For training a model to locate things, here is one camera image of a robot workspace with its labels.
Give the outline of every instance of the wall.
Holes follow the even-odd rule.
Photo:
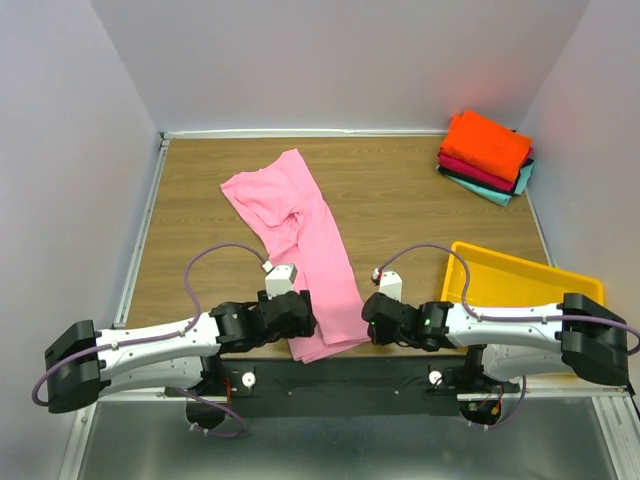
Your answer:
[[[602,279],[640,327],[640,3],[594,0],[529,109],[531,195],[560,267]],[[640,359],[633,358],[640,387]]]
[[[162,131],[515,128],[588,0],[92,0]]]
[[[72,322],[113,320],[158,136],[88,1],[2,2],[0,66],[0,478],[51,479],[71,417],[31,388]]]

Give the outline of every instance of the wood grain surface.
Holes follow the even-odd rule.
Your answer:
[[[186,263],[219,242],[260,239],[220,191],[236,173],[265,167],[298,148],[340,229],[363,299],[375,291],[372,270],[420,241],[464,240],[546,262],[527,199],[507,207],[465,190],[435,171],[442,137],[273,138],[171,140],[128,318],[128,328],[188,318]],[[404,280],[405,302],[439,299],[447,256],[420,249],[393,264]],[[224,301],[250,301],[264,288],[255,257],[225,249],[202,258],[191,283],[203,309]],[[397,346],[361,345],[342,355],[418,354]],[[245,356],[289,356],[285,341]]]

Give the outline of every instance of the yellow bin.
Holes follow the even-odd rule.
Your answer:
[[[582,293],[604,305],[599,280],[495,252],[469,243],[455,242],[454,252],[469,263],[468,300],[479,307],[528,307],[561,302],[565,293]],[[464,269],[449,255],[441,300],[460,302]]]

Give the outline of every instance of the cable connector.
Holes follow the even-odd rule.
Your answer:
[[[382,272],[379,268],[374,268],[371,274],[371,281],[374,285],[380,285],[380,279],[382,278]]]
[[[265,271],[265,273],[269,273],[271,272],[271,270],[273,270],[273,264],[269,260],[267,260],[262,264],[262,269]]]

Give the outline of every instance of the pink towel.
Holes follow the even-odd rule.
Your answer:
[[[527,156],[522,159],[522,163],[524,163],[527,160],[527,158],[529,158],[529,155],[531,155],[531,152],[533,152],[532,148],[529,149]],[[468,175],[477,180],[480,180],[481,182],[484,182],[496,188],[499,188],[500,190],[504,190],[505,192],[510,192],[515,185],[514,182],[510,182],[503,178],[496,177],[495,175],[491,175],[490,173],[487,173],[484,170],[480,170],[478,167],[469,165],[463,160],[450,157],[449,155],[445,155],[442,152],[438,153],[438,158],[440,159],[438,163],[442,165],[444,168],[448,168],[449,170],[453,170],[455,172]]]
[[[296,290],[311,292],[318,327],[311,338],[289,340],[293,358],[308,363],[368,342],[340,232],[298,150],[257,172],[239,173],[221,188],[262,239],[271,262],[294,263]]]

